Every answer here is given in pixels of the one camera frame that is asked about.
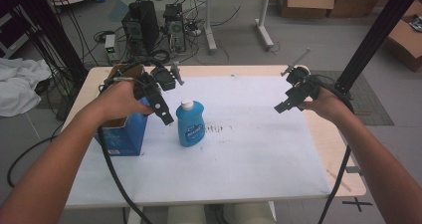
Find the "person's left hand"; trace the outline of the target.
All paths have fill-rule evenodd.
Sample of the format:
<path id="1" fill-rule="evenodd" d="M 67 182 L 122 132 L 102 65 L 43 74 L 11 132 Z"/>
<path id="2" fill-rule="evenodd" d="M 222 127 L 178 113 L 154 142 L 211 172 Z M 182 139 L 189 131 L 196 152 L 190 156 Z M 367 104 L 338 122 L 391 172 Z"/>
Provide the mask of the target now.
<path id="1" fill-rule="evenodd" d="M 133 82 L 123 81 L 111 85 L 92 102 L 94 114 L 101 121 L 123 118 L 134 112 L 152 114 L 152 108 L 140 103 L 134 97 L 133 90 Z"/>

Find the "large black computer tower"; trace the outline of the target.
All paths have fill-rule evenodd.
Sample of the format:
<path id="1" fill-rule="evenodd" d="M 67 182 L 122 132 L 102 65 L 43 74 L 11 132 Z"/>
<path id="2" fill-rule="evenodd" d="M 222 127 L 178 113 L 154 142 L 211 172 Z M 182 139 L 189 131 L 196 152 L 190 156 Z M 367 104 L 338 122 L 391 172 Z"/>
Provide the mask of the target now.
<path id="1" fill-rule="evenodd" d="M 149 56 L 159 36 L 154 3 L 144 0 L 130 3 L 121 24 L 129 50 L 134 55 Z"/>

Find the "white-legged background table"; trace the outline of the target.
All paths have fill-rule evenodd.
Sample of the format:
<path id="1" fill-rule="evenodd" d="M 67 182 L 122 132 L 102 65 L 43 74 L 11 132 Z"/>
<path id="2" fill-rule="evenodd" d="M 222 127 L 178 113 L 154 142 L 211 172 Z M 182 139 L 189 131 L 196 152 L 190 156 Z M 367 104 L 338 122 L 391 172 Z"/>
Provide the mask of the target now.
<path id="1" fill-rule="evenodd" d="M 266 51 L 269 51 L 271 48 L 274 47 L 274 43 L 271 39 L 271 36 L 269 35 L 267 29 L 265 28 L 265 19 L 267 15 L 269 1 L 270 0 L 262 0 L 260 17 L 254 20 L 258 34 L 264 41 L 264 49 Z M 206 41 L 208 44 L 208 51 L 210 53 L 214 53 L 217 50 L 217 45 L 216 45 L 213 31 L 211 28 L 211 5 L 210 5 L 211 0 L 206 0 L 205 3 L 206 3 L 206 12 L 205 12 L 204 31 L 205 31 Z"/>

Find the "open cardboard box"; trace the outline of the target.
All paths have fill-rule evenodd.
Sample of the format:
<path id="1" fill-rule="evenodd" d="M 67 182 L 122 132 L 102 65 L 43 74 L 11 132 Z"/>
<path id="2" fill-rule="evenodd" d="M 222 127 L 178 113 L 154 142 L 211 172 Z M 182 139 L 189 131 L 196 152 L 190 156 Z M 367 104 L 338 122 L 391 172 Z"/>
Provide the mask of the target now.
<path id="1" fill-rule="evenodd" d="M 285 18 L 324 18 L 334 7 L 334 0 L 279 0 L 280 15 Z"/>

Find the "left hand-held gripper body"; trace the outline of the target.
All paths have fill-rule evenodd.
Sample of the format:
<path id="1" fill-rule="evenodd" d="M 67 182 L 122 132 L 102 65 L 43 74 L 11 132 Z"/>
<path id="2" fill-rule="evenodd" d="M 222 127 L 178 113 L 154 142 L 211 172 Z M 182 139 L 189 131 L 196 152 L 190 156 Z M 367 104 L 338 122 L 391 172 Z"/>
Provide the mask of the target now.
<path id="1" fill-rule="evenodd" d="M 146 98 L 154 113 L 168 125 L 174 122 L 174 119 L 161 92 L 174 88 L 172 74 L 163 67 L 155 67 L 150 73 L 143 72 L 135 79 L 134 96 L 137 100 Z"/>

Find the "white device with green light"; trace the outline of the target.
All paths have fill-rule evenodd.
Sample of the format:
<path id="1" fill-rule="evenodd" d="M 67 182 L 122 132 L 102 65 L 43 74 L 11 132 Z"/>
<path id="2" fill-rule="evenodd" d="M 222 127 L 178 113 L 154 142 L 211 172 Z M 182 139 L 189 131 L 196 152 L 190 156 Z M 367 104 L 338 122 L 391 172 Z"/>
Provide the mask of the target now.
<path id="1" fill-rule="evenodd" d="M 118 61 L 117 48 L 115 46 L 115 34 L 107 34 L 105 36 L 105 51 L 108 57 L 108 60 L 111 63 Z"/>

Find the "small black computer tower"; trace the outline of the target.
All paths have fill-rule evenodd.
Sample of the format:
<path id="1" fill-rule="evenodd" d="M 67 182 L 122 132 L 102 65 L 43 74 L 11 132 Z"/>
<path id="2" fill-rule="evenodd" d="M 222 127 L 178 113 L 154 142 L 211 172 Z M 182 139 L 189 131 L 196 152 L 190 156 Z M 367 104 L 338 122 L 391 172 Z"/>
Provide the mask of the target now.
<path id="1" fill-rule="evenodd" d="M 182 4 L 166 4 L 163 18 L 170 50 L 175 53 L 185 52 L 186 43 Z"/>

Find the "blue bottle with white cap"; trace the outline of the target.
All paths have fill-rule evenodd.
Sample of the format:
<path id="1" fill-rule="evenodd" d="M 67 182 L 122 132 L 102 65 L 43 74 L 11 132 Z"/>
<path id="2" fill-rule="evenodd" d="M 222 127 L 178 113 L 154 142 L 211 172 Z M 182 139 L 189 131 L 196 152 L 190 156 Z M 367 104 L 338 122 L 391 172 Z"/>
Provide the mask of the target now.
<path id="1" fill-rule="evenodd" d="M 176 110 L 179 142 L 184 147 L 198 143 L 205 135 L 204 107 L 185 99 Z"/>

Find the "white table mat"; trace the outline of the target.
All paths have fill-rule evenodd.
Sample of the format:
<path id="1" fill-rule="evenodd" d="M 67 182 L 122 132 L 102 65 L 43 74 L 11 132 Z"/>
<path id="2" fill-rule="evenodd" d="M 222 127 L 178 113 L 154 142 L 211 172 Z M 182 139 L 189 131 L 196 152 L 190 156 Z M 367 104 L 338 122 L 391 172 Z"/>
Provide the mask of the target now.
<path id="1" fill-rule="evenodd" d="M 67 205 L 120 206 L 123 193 L 145 206 L 329 195 L 304 113 L 274 109 L 288 88 L 278 76 L 187 78 L 163 96 L 171 110 L 184 99 L 203 105 L 204 138 L 183 147 L 177 125 L 152 115 L 140 154 L 113 158 L 118 181 L 93 141 Z"/>

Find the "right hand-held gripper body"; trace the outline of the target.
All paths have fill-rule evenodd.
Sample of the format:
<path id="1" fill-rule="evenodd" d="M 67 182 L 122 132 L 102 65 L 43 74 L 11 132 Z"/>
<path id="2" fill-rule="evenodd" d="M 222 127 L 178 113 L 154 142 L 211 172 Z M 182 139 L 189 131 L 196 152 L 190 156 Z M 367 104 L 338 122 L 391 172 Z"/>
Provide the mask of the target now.
<path id="1" fill-rule="evenodd" d="M 286 91 L 287 99 L 275 106 L 278 113 L 289 111 L 300 105 L 306 98 L 316 99 L 319 93 L 320 80 L 304 67 L 287 70 L 286 81 L 292 87 Z"/>

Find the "white cloth heap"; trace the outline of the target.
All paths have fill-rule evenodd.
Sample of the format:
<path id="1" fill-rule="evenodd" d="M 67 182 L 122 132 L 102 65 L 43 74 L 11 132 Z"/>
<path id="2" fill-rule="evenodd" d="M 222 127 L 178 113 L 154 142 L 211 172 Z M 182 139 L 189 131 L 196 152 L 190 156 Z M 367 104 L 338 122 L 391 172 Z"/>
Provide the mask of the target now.
<path id="1" fill-rule="evenodd" d="M 44 60 L 0 58 L 0 116 L 15 116 L 34 108 L 41 100 L 37 85 L 52 72 Z"/>

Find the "person's right hand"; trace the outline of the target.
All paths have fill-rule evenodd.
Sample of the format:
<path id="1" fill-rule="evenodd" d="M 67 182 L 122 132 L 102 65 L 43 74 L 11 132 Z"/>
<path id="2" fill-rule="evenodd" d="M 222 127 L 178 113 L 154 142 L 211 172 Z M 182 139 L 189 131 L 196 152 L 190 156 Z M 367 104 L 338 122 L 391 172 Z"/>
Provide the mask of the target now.
<path id="1" fill-rule="evenodd" d="M 316 99 L 313 99 L 311 102 L 302 102 L 299 104 L 299 108 L 313 111 L 334 124 L 347 123 L 354 117 L 354 114 L 338 96 L 324 88 L 319 89 Z"/>

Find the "dark floor mat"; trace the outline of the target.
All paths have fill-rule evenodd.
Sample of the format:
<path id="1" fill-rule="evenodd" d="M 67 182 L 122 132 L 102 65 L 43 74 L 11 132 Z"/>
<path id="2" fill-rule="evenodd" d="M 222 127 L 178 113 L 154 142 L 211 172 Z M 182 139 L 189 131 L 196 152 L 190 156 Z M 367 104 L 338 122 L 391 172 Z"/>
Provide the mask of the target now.
<path id="1" fill-rule="evenodd" d="M 394 125 L 364 74 L 354 82 L 347 94 L 354 113 L 365 125 Z"/>

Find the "blue cardboard box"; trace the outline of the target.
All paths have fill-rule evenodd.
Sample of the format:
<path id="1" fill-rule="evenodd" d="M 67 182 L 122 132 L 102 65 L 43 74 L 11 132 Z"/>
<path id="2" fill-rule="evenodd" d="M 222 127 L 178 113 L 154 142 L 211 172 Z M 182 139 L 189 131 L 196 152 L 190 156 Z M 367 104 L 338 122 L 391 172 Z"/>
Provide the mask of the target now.
<path id="1" fill-rule="evenodd" d="M 101 91 L 113 77 L 136 78 L 144 72 L 142 66 L 136 66 L 127 71 L 124 65 L 114 66 L 108 76 L 99 85 Z M 112 156 L 140 155 L 143 137 L 147 125 L 147 117 L 135 112 L 125 118 L 114 119 L 103 124 L 103 135 L 108 153 Z"/>

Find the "black metal stand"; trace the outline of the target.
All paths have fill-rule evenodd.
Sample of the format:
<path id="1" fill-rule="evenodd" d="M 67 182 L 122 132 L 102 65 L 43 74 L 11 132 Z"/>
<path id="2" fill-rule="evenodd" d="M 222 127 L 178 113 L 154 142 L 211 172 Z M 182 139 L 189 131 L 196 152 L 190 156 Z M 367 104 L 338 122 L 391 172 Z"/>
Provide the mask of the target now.
<path id="1" fill-rule="evenodd" d="M 389 0 L 351 57 L 335 88 L 347 94 L 414 0 Z"/>

